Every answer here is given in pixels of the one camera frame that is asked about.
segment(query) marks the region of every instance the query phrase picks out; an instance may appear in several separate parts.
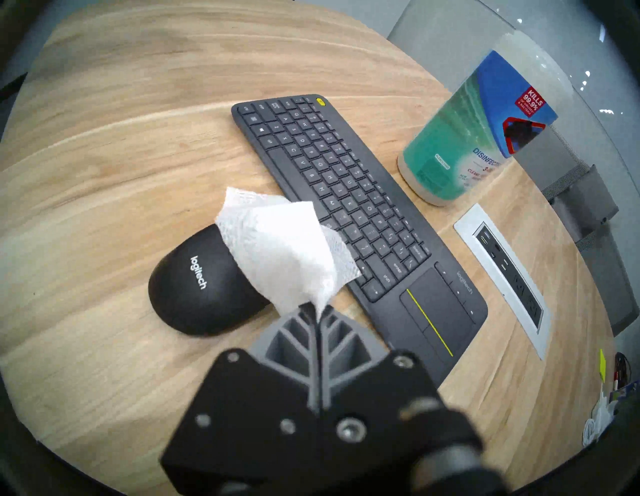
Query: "wood grain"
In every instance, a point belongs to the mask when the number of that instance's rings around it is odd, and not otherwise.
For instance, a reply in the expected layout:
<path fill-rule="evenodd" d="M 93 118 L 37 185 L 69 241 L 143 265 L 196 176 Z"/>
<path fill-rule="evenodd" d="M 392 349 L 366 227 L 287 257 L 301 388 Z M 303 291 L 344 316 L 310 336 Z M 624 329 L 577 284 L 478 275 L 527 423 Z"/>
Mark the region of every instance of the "wood grain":
<path fill-rule="evenodd" d="M 487 300 L 489 317 L 440 387 L 521 486 L 575 454 L 612 373 L 602 300 L 553 210 L 514 161 L 452 205 L 415 195 L 396 157 L 448 98 L 361 23 L 276 0 L 124 1 L 62 22 L 29 71 L 0 144 L 0 368 L 34 436 L 131 494 L 174 494 L 158 457 L 218 353 L 276 318 L 198 339 L 160 321 L 147 281 L 213 222 L 225 188 L 280 190 L 233 103 L 320 93 L 376 154 Z M 479 202 L 554 318 L 541 362 L 452 225 Z M 343 289 L 335 306 L 371 327 Z"/>

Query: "disinfecting wipe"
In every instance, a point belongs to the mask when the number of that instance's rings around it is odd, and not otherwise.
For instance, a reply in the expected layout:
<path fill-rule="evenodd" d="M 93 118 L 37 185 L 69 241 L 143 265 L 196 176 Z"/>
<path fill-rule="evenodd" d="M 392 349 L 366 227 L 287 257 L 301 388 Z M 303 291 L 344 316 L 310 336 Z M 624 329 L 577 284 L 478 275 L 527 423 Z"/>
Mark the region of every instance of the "disinfecting wipe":
<path fill-rule="evenodd" d="M 516 154 L 569 105 L 558 64 L 521 31 L 504 35 L 398 156 L 424 200 L 444 206 Z"/>

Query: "logitech mouse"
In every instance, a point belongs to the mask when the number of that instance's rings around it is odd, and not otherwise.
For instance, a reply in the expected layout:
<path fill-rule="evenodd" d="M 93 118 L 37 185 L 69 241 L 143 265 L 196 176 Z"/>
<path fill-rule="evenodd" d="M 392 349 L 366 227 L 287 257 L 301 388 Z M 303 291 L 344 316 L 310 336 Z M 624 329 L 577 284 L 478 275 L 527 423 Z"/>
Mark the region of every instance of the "logitech mouse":
<path fill-rule="evenodd" d="M 160 260 L 148 290 L 158 316 L 190 335 L 221 333 L 269 304 L 237 266 L 215 224 Z"/>

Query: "logitech keyboard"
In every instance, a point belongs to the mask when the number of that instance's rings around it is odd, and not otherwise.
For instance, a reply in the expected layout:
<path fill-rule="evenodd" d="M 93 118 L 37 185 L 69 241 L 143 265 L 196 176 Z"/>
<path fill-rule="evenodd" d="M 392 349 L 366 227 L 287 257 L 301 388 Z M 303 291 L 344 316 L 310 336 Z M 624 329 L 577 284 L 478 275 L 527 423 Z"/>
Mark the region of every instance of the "logitech keyboard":
<path fill-rule="evenodd" d="M 483 297 L 437 233 L 328 100 L 236 104 L 238 127 L 292 201 L 311 201 L 362 276 L 349 288 L 392 348 L 439 385 L 487 316 Z"/>

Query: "white outlet frame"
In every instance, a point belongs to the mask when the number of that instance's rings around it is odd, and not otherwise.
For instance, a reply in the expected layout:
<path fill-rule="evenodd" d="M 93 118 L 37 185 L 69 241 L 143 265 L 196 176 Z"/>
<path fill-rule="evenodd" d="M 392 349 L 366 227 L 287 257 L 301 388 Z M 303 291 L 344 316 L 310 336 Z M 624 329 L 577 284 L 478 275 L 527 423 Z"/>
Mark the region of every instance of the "white outlet frame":
<path fill-rule="evenodd" d="M 518 295 L 511 287 L 511 284 L 509 284 L 506 277 L 494 263 L 493 259 L 484 249 L 480 241 L 477 240 L 476 235 L 480 231 L 480 228 L 483 226 L 483 224 L 488 227 L 495 240 L 500 244 L 500 247 L 507 255 L 509 255 L 513 266 L 518 270 L 520 276 L 522 277 L 522 280 L 527 284 L 527 286 L 529 286 L 531 294 L 533 294 L 534 298 L 536 298 L 536 300 L 538 301 L 540 309 L 542 310 L 542 315 L 540 316 L 540 323 L 537 327 L 533 323 L 531 317 L 529 317 L 527 309 L 520 301 L 520 298 L 518 298 Z M 468 212 L 454 224 L 453 227 L 467 244 L 471 252 L 476 256 L 476 258 L 480 262 L 480 265 L 484 267 L 484 270 L 486 270 L 491 280 L 493 280 L 495 285 L 502 293 L 502 296 L 513 310 L 513 313 L 516 315 L 516 317 L 520 321 L 520 324 L 522 325 L 522 328 L 531 340 L 531 343 L 536 349 L 540 360 L 544 360 L 551 329 L 551 312 L 549 311 L 549 308 L 545 303 L 545 299 L 543 298 L 542 293 L 540 293 L 540 291 L 538 290 L 538 287 L 533 282 L 533 279 L 524 268 L 515 252 L 511 249 L 509 243 L 507 243 L 502 233 L 500 233 L 489 215 L 486 214 L 486 212 L 479 204 L 475 204 L 473 207 L 471 207 Z"/>

